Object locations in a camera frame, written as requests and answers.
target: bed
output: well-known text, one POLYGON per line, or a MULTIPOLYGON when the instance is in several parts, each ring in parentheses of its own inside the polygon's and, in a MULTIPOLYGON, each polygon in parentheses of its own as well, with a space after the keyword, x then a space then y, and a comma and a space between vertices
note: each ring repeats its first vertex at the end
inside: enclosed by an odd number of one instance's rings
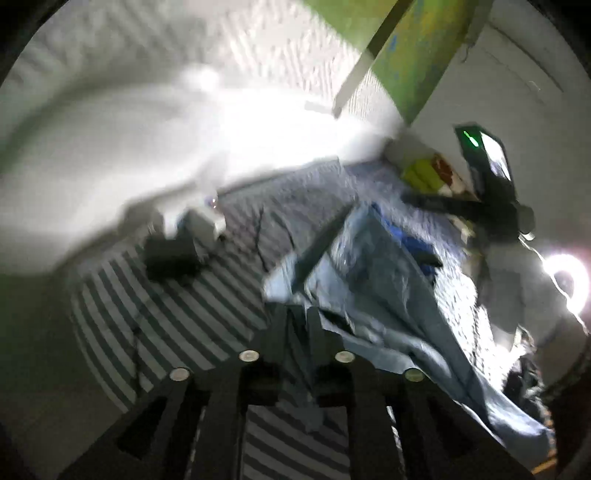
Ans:
MULTIPOLYGON (((223 254, 188 282, 147 279, 147 229, 85 259, 70 274, 68 295, 89 368, 125 411, 174 367, 211 369, 244 350, 267 325, 265 275, 284 255, 305 248, 344 203, 358 199, 379 204, 388 219, 433 245, 443 263, 434 285, 439 308, 466 357, 501 388, 506 368, 496 360, 485 313, 474 308, 475 288, 461 273, 459 233, 446 218, 402 204, 404 188, 387 163, 343 167, 332 160, 222 192, 223 254)), ((292 387, 274 408, 249 408, 243 475, 348 478, 345 412, 326 409, 310 428, 292 387)))

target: gray and white striped fabric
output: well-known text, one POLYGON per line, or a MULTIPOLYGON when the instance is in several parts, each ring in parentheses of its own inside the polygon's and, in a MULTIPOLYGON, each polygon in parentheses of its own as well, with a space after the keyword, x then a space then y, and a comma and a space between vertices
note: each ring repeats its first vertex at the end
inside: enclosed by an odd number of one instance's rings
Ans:
MULTIPOLYGON (((186 283, 150 282, 137 241, 103 254, 70 300, 80 348, 113 401, 123 410, 135 402, 136 366, 139 386, 148 391, 174 367, 212 369, 244 350, 267 325, 261 298, 266 272, 303 249, 361 191, 338 162, 329 162, 220 196, 228 240, 186 283)), ((473 321, 465 329, 471 331, 473 321)), ((324 409, 308 432, 295 362, 288 370, 280 403, 248 411, 243 476, 348 478, 346 413, 324 409)))

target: metal screw head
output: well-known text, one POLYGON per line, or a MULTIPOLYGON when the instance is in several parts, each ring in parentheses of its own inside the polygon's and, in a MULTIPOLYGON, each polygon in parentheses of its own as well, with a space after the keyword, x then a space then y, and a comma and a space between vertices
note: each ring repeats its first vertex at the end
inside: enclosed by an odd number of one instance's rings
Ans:
POLYGON ((425 374, 418 368, 409 368, 404 372, 404 377, 409 382, 422 382, 425 379, 425 374))
POLYGON ((170 380, 174 380, 175 382, 184 382, 186 379, 189 378, 189 370, 186 368, 175 368, 173 371, 170 372, 170 380))
POLYGON ((244 350, 238 355, 238 358, 243 362, 256 362, 259 360, 259 357, 259 352, 256 350, 244 350))
POLYGON ((348 352, 347 350, 343 350, 342 352, 339 352, 335 355, 335 360, 342 364, 349 364, 355 360, 355 355, 351 352, 348 352))

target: crumpled blanket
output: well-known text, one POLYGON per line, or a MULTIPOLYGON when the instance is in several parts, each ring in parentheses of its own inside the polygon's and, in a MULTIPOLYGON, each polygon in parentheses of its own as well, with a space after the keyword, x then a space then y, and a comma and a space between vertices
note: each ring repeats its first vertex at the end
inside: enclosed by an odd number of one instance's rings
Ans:
POLYGON ((551 431, 474 369, 427 279, 378 212, 362 204, 335 221, 340 224, 325 228, 302 254, 292 252, 270 272, 265 301, 293 308, 300 322, 311 306, 329 312, 323 328, 340 334, 349 351, 386 371, 421 369, 526 468, 545 461, 551 431), (331 321, 335 316, 355 334, 331 321))

